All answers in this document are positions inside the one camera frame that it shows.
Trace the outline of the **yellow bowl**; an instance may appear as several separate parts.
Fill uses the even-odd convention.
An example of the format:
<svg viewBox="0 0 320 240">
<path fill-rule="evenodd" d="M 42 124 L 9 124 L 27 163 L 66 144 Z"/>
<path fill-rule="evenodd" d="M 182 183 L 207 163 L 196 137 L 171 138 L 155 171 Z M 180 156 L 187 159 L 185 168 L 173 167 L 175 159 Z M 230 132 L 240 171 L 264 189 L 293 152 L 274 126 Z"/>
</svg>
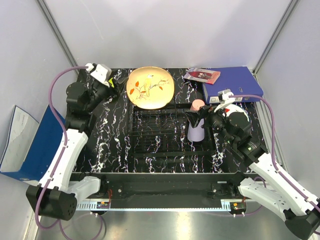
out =
<svg viewBox="0 0 320 240">
<path fill-rule="evenodd" d="M 112 88 L 115 87 L 114 78 L 113 78 L 113 77 L 108 80 L 108 83 L 110 84 L 110 86 L 111 86 Z"/>
</svg>

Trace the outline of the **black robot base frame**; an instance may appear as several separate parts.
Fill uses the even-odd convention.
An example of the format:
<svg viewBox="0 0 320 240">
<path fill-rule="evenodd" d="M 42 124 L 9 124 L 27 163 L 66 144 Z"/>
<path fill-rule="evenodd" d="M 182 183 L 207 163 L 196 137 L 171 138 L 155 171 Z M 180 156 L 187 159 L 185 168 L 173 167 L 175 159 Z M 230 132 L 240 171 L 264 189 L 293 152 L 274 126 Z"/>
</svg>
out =
<svg viewBox="0 0 320 240">
<path fill-rule="evenodd" d="M 111 190 L 112 211 L 212 210 L 221 200 L 242 200 L 235 183 L 244 173 L 82 173 L 71 181 L 98 177 Z"/>
</svg>

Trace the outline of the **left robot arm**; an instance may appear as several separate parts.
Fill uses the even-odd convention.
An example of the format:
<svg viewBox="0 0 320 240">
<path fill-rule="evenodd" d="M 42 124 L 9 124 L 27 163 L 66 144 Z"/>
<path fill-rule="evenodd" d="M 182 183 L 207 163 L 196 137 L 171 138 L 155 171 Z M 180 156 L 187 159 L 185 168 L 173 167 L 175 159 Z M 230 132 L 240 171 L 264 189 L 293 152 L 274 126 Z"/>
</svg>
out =
<svg viewBox="0 0 320 240">
<path fill-rule="evenodd" d="M 93 78 L 93 83 L 90 88 L 80 82 L 73 82 L 67 87 L 65 121 L 61 120 L 51 102 L 52 94 L 48 95 L 49 107 L 61 126 L 62 137 L 44 176 L 36 186 L 30 185 L 26 190 L 37 221 L 39 217 L 68 221 L 78 203 L 91 195 L 103 198 L 108 193 L 107 184 L 94 176 L 85 176 L 70 184 L 73 168 L 96 122 L 93 110 L 103 100 L 114 99 L 117 95 L 109 67 L 98 64 L 86 65 L 82 69 Z"/>
</svg>

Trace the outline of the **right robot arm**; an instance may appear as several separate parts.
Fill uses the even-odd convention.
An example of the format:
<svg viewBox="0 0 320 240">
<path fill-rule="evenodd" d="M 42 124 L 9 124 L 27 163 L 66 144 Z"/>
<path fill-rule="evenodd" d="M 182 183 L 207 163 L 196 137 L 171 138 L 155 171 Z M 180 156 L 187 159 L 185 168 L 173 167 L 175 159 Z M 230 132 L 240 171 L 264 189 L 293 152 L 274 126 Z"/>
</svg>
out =
<svg viewBox="0 0 320 240">
<path fill-rule="evenodd" d="M 234 158 L 262 177 L 272 190 L 237 172 L 227 185 L 228 195 L 241 195 L 258 202 L 281 218 L 299 239 L 307 240 L 320 226 L 320 199 L 300 185 L 279 163 L 273 161 L 266 146 L 251 133 L 247 113 L 239 106 L 203 106 L 188 110 L 192 127 L 212 129 L 224 137 Z"/>
</svg>

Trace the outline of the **watermelon pattern white plate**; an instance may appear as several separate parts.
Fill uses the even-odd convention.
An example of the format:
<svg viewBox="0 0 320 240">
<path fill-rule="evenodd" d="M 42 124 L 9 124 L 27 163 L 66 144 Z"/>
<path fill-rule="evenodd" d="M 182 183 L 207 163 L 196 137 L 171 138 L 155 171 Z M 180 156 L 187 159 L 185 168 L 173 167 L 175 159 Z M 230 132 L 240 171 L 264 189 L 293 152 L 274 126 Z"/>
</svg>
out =
<svg viewBox="0 0 320 240">
<path fill-rule="evenodd" d="M 232 120 L 235 123 L 240 122 L 250 122 L 250 118 L 248 116 L 248 113 L 243 110 L 240 106 L 235 104 L 230 104 L 224 108 L 225 112 L 225 119 Z"/>
</svg>

